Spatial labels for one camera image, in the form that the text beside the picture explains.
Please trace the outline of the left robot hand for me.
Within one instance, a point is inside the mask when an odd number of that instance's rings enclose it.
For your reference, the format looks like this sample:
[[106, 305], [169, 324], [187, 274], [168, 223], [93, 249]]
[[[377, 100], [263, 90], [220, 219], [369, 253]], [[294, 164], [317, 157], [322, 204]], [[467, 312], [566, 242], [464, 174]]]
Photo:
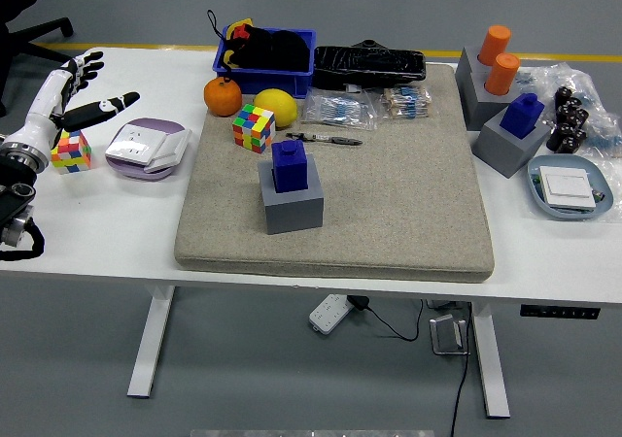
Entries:
[[132, 91], [67, 108], [69, 100], [97, 77], [104, 66], [102, 57], [101, 51], [87, 52], [52, 71], [31, 104], [23, 127], [6, 137], [1, 151], [17, 147], [46, 154], [55, 147], [61, 131], [74, 132], [105, 122], [138, 101], [140, 94]]

